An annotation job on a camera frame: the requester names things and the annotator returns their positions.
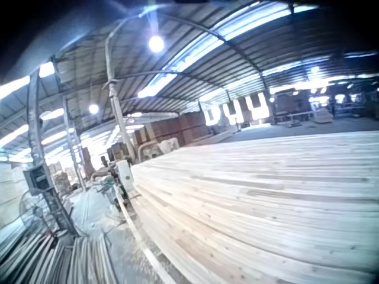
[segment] light fixture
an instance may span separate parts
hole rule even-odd
[[[135,112],[134,114],[131,114],[131,117],[141,117],[142,112]]]
[[[149,47],[152,50],[152,52],[161,52],[165,47],[165,43],[163,42],[163,39],[161,37],[159,37],[158,35],[154,35],[149,40]]]
[[[53,62],[47,62],[40,66],[40,78],[47,77],[48,75],[54,74]]]
[[[89,112],[92,113],[92,114],[97,114],[98,111],[99,111],[99,106],[98,105],[90,105],[89,108],[88,108]]]
[[[41,114],[42,120],[52,120],[54,118],[57,118],[65,113],[65,110],[63,108],[58,108],[55,111],[50,112],[44,112]]]
[[[312,67],[310,70],[312,73],[316,74],[320,70],[320,67],[315,66],[315,67]]]

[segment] stacked plywood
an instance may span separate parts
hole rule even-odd
[[[138,145],[151,140],[162,142],[176,138],[180,146],[192,143],[209,134],[202,112],[190,112],[178,118],[148,123],[134,133]]]
[[[379,132],[179,149],[132,167],[145,230],[192,283],[369,283]]]
[[[20,215],[20,200],[27,190],[23,168],[0,163],[0,228]]]

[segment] ceiling light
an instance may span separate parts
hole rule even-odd
[[[0,86],[0,99],[4,99],[11,92],[18,90],[19,88],[28,85],[30,82],[30,76],[23,77],[18,80],[14,80],[8,84]]]
[[[154,35],[149,41],[149,47],[153,52],[161,52],[165,47],[165,43],[161,37]]]
[[[40,66],[40,78],[54,74],[54,65],[52,62],[47,62]]]
[[[135,112],[134,114],[131,114],[131,117],[141,117],[142,112]]]
[[[49,143],[54,142],[60,138],[63,138],[64,136],[66,136],[66,134],[67,134],[67,131],[58,132],[58,133],[51,135],[50,137],[47,137],[46,139],[42,140],[41,144],[42,145],[49,144]]]
[[[29,130],[29,125],[27,125],[27,124],[24,124],[20,128],[17,128],[12,133],[9,133],[7,136],[5,136],[2,139],[0,139],[0,147],[3,147],[4,145],[8,144],[13,139],[15,139],[17,136],[19,136],[21,134],[24,134],[28,130]]]
[[[10,157],[9,158],[10,162],[14,163],[31,163],[33,162],[32,158],[16,158],[16,157]]]
[[[92,114],[97,114],[99,111],[98,105],[95,105],[95,104],[90,105],[88,109],[89,109],[89,112]]]
[[[65,110],[63,108],[58,108],[55,111],[50,112],[44,112],[41,114],[42,120],[52,120],[54,118],[57,118],[65,113]]]
[[[317,73],[320,70],[320,68],[318,66],[315,66],[315,67],[312,67],[310,70],[312,73]]]

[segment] factory floor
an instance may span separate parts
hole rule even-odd
[[[96,186],[91,186],[87,192],[75,192],[68,196],[73,202],[72,219],[79,233],[90,237],[105,233],[105,239],[111,244],[108,251],[119,284],[162,283],[138,246],[128,225],[122,222],[122,213],[119,213],[108,198],[102,196],[96,189]],[[188,283],[150,241],[133,209],[129,208],[128,211],[145,243],[162,266],[177,283]]]
[[[288,128],[285,125],[261,124],[244,128],[222,143],[275,138],[286,136],[342,133],[354,131],[379,130],[379,121],[371,118],[338,118],[330,123],[318,124],[314,121],[303,121],[301,125]]]

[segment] stack of wooden planks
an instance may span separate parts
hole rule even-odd
[[[16,219],[0,230],[0,283],[117,283],[105,238],[77,238],[74,246],[36,234]]]
[[[369,283],[379,132],[189,147],[132,167],[144,228],[192,283]]]

